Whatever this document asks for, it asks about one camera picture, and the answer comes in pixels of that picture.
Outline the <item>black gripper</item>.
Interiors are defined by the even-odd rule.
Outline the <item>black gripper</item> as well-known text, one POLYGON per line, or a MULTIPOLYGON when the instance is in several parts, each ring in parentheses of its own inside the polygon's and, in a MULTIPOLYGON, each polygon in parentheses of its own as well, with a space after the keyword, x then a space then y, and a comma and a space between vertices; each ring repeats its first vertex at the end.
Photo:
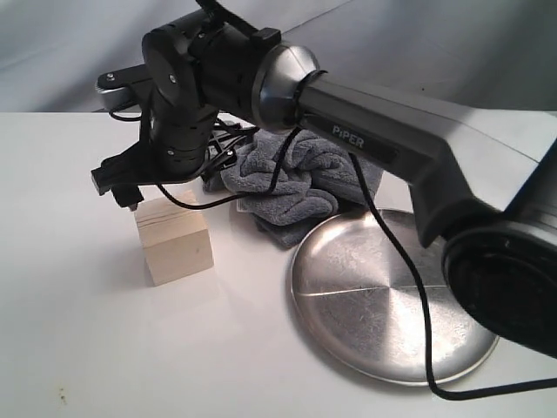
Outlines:
POLYGON ((160 118, 142 110, 139 141, 125 156, 106 158, 91 171, 98 194, 115 186, 115 200, 131 212, 144 200, 136 185, 127 183, 179 183, 194 177, 205 163, 209 138, 218 113, 201 111, 188 119, 184 114, 160 118))

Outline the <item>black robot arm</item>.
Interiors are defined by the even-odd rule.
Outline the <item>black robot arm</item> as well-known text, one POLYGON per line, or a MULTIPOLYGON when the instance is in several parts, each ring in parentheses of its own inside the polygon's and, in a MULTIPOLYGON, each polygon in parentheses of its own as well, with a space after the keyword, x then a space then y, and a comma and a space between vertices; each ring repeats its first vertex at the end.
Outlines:
POLYGON ((93 171, 99 193, 135 207, 143 185, 212 168, 220 111, 267 131, 298 127, 404 180, 422 246, 483 327, 556 354, 556 120, 474 109, 332 78, 279 30, 205 6, 146 34, 141 65, 107 84, 142 111, 140 139, 93 171))

